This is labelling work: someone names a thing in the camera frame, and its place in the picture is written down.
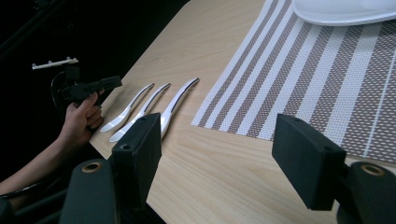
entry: wooden table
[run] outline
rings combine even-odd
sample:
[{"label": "wooden table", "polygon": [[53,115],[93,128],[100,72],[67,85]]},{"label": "wooden table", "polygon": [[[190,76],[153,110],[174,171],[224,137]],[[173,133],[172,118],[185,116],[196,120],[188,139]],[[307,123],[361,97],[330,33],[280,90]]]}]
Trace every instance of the wooden table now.
[{"label": "wooden table", "polygon": [[[148,204],[167,223],[336,223],[332,211],[311,211],[271,155],[272,142],[191,125],[264,0],[191,0],[103,102],[104,124],[149,83],[172,86],[151,110],[163,112],[178,89],[200,78],[171,120]],[[150,96],[143,98],[141,106]],[[131,114],[129,120],[139,110]],[[91,144],[105,157],[116,130]]]}]

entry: finger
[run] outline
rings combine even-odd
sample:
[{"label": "finger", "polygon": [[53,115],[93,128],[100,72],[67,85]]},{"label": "finger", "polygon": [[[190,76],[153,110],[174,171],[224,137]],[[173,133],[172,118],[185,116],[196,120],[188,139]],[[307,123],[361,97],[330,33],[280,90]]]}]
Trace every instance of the finger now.
[{"label": "finger", "polygon": [[85,117],[88,119],[90,118],[92,115],[94,115],[95,113],[97,113],[99,111],[99,114],[102,113],[102,110],[100,109],[99,106],[94,105],[92,106],[85,114]]},{"label": "finger", "polygon": [[99,117],[99,119],[97,119],[96,121],[94,121],[92,124],[91,124],[91,129],[97,129],[97,128],[99,128],[99,126],[103,123],[103,117],[102,116],[100,116]]},{"label": "finger", "polygon": [[87,126],[91,126],[93,123],[95,123],[99,118],[101,117],[100,111],[94,113],[92,116],[87,118]]},{"label": "finger", "polygon": [[88,111],[93,105],[95,105],[97,99],[98,93],[94,92],[81,103],[78,109],[82,111]]},{"label": "finger", "polygon": [[105,90],[104,90],[104,89],[101,89],[101,90],[99,91],[99,95],[102,95],[103,92],[105,92]]},{"label": "finger", "polygon": [[78,108],[78,107],[76,106],[76,103],[71,103],[71,104],[68,105],[67,108],[66,108],[66,114],[69,114],[69,113],[71,113],[71,112],[77,110],[77,108]]}]

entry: gray and white placemat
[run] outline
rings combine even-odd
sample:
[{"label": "gray and white placemat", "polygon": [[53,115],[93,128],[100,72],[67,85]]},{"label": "gray and white placemat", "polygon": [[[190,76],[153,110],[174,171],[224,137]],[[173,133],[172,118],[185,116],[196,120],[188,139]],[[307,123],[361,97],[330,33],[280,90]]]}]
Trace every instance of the gray and white placemat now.
[{"label": "gray and white placemat", "polygon": [[348,155],[396,163],[396,21],[304,22],[267,0],[191,125],[272,140],[300,118]]}]

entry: white plate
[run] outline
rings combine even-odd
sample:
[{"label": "white plate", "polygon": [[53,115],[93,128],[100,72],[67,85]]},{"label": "white plate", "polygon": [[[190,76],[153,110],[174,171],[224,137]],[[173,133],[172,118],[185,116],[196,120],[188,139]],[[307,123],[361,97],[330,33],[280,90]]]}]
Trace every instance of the white plate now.
[{"label": "white plate", "polygon": [[348,26],[396,19],[396,0],[292,0],[294,13],[317,25]]}]

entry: black tool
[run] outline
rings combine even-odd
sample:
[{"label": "black tool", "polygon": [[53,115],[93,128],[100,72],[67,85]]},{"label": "black tool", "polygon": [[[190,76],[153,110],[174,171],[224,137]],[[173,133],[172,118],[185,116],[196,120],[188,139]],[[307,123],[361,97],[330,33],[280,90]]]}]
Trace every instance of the black tool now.
[{"label": "black tool", "polygon": [[306,207],[330,211],[339,224],[396,223],[396,177],[379,165],[344,164],[347,152],[305,121],[278,114],[273,157]]},{"label": "black tool", "polygon": [[66,66],[64,71],[57,74],[51,82],[51,95],[58,114],[64,120],[65,111],[71,103],[81,104],[94,92],[111,91],[122,86],[120,77],[107,77],[98,81],[79,82],[80,73],[76,66]]},{"label": "black tool", "polygon": [[67,189],[15,212],[0,199],[0,223],[120,223],[122,212],[146,209],[161,156],[161,114],[146,115],[112,148],[108,160],[76,166]]}]

